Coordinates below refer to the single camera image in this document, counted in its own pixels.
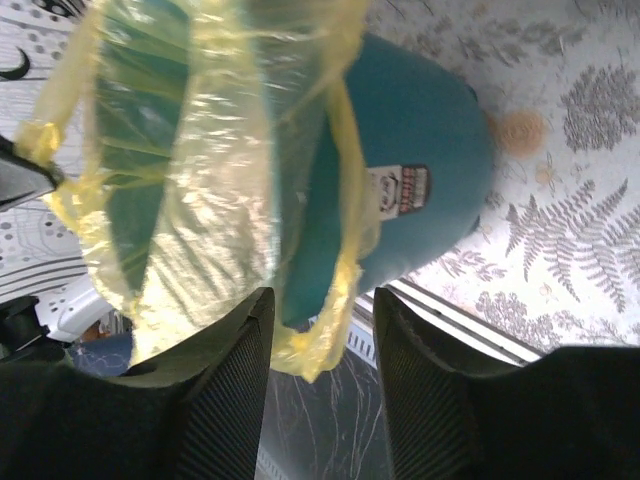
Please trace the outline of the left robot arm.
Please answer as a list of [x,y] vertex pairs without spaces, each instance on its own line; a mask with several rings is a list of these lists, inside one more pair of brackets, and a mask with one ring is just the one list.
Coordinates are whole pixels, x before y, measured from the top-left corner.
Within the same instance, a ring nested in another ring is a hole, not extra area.
[[[3,213],[56,191],[62,180],[61,173],[27,161],[13,142],[1,139]],[[114,313],[87,275],[60,292],[7,300],[1,304],[1,346],[7,352],[2,360],[60,360],[65,348]]]

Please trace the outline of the yellow trash bag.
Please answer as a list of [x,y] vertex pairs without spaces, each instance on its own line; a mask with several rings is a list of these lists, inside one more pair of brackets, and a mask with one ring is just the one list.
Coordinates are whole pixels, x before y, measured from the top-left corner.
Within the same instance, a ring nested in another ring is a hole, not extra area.
[[176,346],[250,293],[285,295],[316,144],[338,153],[339,250],[314,325],[278,322],[271,366],[340,361],[360,260],[379,237],[345,73],[365,1],[94,1],[15,140],[96,290],[133,323],[132,360]]

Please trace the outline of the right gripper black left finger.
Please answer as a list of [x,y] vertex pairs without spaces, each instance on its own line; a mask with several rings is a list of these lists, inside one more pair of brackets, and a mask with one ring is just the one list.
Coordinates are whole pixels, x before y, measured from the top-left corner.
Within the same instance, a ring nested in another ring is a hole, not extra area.
[[118,376],[35,334],[36,300],[1,307],[5,479],[250,479],[274,326],[260,288],[226,316]]

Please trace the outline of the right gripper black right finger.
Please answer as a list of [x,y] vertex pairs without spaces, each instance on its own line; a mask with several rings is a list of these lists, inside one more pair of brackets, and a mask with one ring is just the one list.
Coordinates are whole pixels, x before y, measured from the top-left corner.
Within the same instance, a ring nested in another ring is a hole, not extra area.
[[515,366],[385,288],[374,334],[397,479],[635,479],[639,352],[562,347]]

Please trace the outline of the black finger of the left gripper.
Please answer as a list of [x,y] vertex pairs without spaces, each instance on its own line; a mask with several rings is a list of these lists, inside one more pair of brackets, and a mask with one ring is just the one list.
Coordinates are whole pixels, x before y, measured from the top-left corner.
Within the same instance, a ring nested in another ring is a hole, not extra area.
[[38,166],[20,157],[14,143],[1,136],[1,209],[11,210],[55,192],[64,180],[57,168]]

